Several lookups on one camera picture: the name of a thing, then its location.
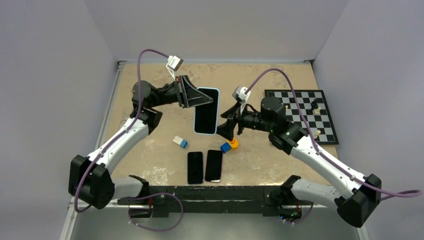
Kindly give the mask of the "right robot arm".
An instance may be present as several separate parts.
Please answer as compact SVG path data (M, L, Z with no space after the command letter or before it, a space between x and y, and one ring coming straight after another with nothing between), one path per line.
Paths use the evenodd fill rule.
M288 204L306 200L335 209L349 225L361 228L381 202L381 179L368 176L348 167L314 143L314 138L286 117L286 109L276 97L264 97L260 111L249 111L237 102L221 114L226 121L216 133L227 140L234 138L234 129L240 135L245 128L268 133L271 144L307 164L329 185L309 182L291 176L282 186L280 196Z

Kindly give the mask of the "black phone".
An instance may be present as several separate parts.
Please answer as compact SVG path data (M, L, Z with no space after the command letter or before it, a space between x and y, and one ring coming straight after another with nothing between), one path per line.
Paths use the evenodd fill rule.
M203 153L193 151L187 153L187 183L202 184L204 181Z

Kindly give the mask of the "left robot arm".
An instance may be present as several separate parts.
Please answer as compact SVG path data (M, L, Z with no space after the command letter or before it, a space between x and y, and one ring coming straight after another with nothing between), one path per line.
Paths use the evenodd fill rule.
M74 196L74 210L78 213L88 207L100 210L110 201L123 198L130 198L138 205L146 203L149 199L146 180L129 176L113 181L111 174L131 149L159 125L163 114L154 107L178 103L185 109L215 104L218 99L200 91L187 75L177 76L172 83L162 87L139 80L133 86L133 111L125 124L98 149L72 159L68 192ZM79 208L79 201L87 203L88 207Z

